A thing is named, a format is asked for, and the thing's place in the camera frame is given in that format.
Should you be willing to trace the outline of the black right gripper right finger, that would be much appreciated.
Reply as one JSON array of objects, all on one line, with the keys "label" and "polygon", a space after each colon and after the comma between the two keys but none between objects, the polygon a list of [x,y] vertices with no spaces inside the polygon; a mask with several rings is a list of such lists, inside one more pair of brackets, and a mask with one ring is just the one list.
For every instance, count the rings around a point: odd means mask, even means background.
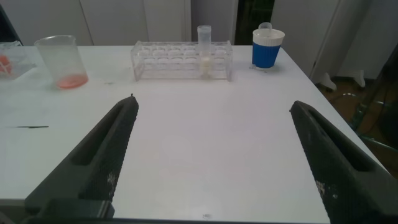
[{"label": "black right gripper right finger", "polygon": [[397,223],[397,179],[312,106],[290,113],[331,223]]}]

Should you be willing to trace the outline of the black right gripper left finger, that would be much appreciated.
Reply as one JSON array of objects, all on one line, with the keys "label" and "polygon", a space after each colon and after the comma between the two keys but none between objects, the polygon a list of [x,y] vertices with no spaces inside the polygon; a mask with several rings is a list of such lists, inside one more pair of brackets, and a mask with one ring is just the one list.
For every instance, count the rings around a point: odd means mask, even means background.
[{"label": "black right gripper left finger", "polygon": [[38,212],[51,199],[111,201],[139,110],[134,96],[117,102],[24,200]]}]

